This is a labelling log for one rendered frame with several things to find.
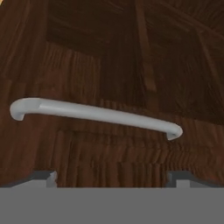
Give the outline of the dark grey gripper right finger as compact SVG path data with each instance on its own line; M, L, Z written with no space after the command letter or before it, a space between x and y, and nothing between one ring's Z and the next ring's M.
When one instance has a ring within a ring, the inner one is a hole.
M167 178L168 188L221 188L221 185L215 184L212 180L196 178L189 171L169 171Z

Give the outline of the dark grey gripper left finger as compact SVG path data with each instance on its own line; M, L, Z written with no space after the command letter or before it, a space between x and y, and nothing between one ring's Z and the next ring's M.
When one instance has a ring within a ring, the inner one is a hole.
M57 186L58 173L56 171L34 171L27 178L11 182L3 188L16 187L43 187L54 188Z

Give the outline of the dark wood cabinet door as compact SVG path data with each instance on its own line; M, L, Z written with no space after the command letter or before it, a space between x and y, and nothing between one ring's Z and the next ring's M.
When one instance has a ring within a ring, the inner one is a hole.
M38 97L151 116L182 136L53 115ZM0 186L162 187L171 171L224 186L224 0L0 0Z

